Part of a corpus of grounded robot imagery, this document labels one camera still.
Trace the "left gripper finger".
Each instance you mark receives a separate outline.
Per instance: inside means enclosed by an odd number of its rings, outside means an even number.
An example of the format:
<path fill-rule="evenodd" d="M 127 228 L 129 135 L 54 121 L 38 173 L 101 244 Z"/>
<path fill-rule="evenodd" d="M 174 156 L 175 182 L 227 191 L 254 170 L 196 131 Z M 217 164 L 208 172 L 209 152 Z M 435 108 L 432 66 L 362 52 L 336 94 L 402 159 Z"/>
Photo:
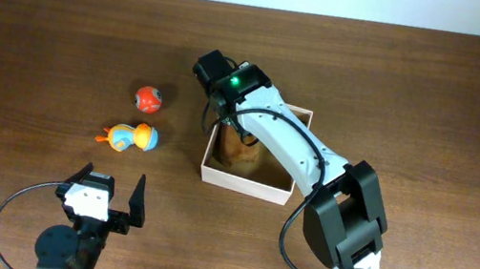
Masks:
<path fill-rule="evenodd" d="M 90 174 L 94 169 L 94 165 L 92 162 L 88 163 L 85 165 L 83 168 L 81 168 L 80 171 L 77 173 L 74 173 L 72 176 L 67 177 L 67 179 L 64 181 L 64 183 L 79 183 L 82 181 L 82 179 Z"/>
<path fill-rule="evenodd" d="M 142 175 L 129 198 L 129 225 L 142 228 L 145 222 L 146 175 Z"/>

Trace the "brown plush toy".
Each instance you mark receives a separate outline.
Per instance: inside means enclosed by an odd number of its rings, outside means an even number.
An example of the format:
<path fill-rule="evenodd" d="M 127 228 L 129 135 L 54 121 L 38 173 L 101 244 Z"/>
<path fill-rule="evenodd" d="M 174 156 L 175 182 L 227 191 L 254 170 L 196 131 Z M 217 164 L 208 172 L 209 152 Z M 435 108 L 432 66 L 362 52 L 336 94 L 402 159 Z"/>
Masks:
<path fill-rule="evenodd" d="M 223 166 L 259 160 L 259 141 L 253 135 L 240 136 L 231 125 L 221 124 L 218 141 L 218 160 Z"/>

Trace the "blue orange duck toy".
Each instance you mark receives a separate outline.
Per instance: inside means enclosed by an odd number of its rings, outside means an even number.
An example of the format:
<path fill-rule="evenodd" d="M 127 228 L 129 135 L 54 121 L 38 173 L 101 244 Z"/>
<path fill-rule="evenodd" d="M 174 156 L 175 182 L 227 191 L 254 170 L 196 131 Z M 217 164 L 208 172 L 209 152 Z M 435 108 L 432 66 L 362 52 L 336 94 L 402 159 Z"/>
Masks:
<path fill-rule="evenodd" d="M 159 135 L 155 128 L 146 123 L 139 123 L 135 127 L 120 123 L 112 128 L 106 127 L 103 131 L 105 134 L 95 136 L 95 141 L 107 142 L 117 152 L 125 151 L 131 146 L 144 152 L 152 151 Z"/>

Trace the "orange ball toy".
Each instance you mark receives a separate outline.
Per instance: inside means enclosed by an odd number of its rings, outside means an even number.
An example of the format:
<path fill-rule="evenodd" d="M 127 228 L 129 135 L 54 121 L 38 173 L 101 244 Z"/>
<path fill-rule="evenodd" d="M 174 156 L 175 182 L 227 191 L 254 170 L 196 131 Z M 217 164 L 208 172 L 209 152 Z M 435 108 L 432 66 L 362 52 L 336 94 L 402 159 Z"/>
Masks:
<path fill-rule="evenodd" d="M 161 93 L 156 87 L 145 86 L 136 91 L 135 104 L 142 113 L 154 114 L 162 104 Z"/>

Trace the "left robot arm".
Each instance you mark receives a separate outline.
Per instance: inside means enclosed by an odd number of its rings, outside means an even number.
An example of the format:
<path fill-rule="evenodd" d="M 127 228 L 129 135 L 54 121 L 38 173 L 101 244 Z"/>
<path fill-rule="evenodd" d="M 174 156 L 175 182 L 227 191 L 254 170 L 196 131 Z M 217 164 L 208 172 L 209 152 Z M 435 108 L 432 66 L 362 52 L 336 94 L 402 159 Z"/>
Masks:
<path fill-rule="evenodd" d="M 39 235 L 36 269 L 94 269 L 109 234 L 126 235 L 143 226 L 146 182 L 141 176 L 127 212 L 110 207 L 115 179 L 97 173 L 92 163 L 60 183 L 55 194 L 71 225 L 54 225 Z"/>

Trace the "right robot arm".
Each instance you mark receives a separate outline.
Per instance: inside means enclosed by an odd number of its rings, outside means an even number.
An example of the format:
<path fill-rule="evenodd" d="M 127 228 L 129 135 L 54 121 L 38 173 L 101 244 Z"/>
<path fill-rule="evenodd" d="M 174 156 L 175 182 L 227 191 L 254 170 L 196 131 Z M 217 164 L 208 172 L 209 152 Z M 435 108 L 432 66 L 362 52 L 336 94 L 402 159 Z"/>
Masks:
<path fill-rule="evenodd" d="M 219 123 L 253 136 L 296 182 L 304 201 L 279 234 L 290 269 L 300 269 L 285 250 L 297 217 L 319 262 L 329 269 L 380 269 L 387 230 L 379 178 L 366 162 L 351 164 L 310 132 L 282 100 L 267 75 L 249 62 L 237 65 L 219 51 L 201 57 L 194 74 Z"/>

